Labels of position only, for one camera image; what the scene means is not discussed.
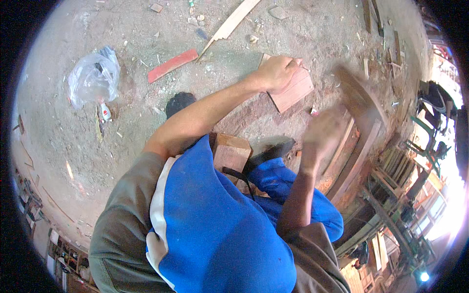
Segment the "hand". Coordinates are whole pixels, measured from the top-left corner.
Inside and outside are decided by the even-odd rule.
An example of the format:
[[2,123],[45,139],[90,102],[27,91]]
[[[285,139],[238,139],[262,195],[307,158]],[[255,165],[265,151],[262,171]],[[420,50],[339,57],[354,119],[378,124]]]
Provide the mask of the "hand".
[[298,69],[302,60],[302,58],[285,56],[271,57],[247,79],[258,91],[280,94],[292,79],[293,73]]
[[321,159],[335,147],[339,140],[342,130],[341,116],[338,108],[331,108],[311,118],[304,134],[300,171],[315,174]]

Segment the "woodworking workshop floor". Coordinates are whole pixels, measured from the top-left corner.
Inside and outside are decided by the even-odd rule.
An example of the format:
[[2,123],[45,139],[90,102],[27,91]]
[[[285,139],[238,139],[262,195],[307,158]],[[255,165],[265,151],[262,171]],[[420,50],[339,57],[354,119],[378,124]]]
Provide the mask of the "woodworking workshop floor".
[[[13,119],[21,115],[25,133],[13,132],[14,162],[42,198],[43,212],[54,228],[87,251],[93,226],[111,190],[144,142],[165,121],[162,109],[167,101],[179,91],[201,99],[235,83],[257,68],[262,53],[303,57],[314,91],[282,115],[266,95],[256,96],[222,120],[215,132],[246,138],[251,145],[286,135],[297,141],[294,150],[298,150],[308,111],[324,110],[341,98],[330,66],[340,60],[363,70],[362,59],[368,58],[370,83],[389,116],[388,133],[396,127],[405,133],[417,81],[428,80],[431,74],[431,48],[414,1],[377,2],[384,24],[384,46],[374,12],[371,34],[366,32],[361,1],[261,0],[227,40],[211,45],[209,61],[186,64],[148,84],[147,73],[155,66],[190,48],[201,52],[206,45],[188,17],[204,15],[206,24],[200,28],[210,38],[241,0],[194,0],[193,15],[189,15],[186,0],[65,0],[37,35],[23,69]],[[150,10],[153,3],[164,9],[160,13]],[[275,3],[285,9],[288,18],[279,20],[268,13]],[[261,24],[258,32],[256,21]],[[399,32],[405,54],[395,79],[385,61],[388,48],[396,60],[394,30]],[[251,34],[259,37],[256,44],[249,42]],[[97,105],[87,103],[83,109],[73,110],[67,77],[80,58],[105,45],[116,51],[121,75],[119,96],[108,103],[113,121],[104,124],[104,140],[99,143]],[[391,107],[392,102],[399,105]],[[382,135],[375,147],[382,146],[385,139]],[[354,142],[348,143],[352,145],[344,148],[338,165],[353,148]],[[293,152],[285,160],[297,170],[299,158]],[[326,191],[339,171],[325,174],[318,188]]]

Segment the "plastic bag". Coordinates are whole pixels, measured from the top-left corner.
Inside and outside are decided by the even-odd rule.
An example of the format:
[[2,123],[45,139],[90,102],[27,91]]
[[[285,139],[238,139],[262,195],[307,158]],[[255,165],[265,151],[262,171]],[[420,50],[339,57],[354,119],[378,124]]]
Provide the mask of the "plastic bag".
[[68,76],[70,102],[81,109],[86,102],[110,102],[117,96],[121,67],[109,46],[81,58]]

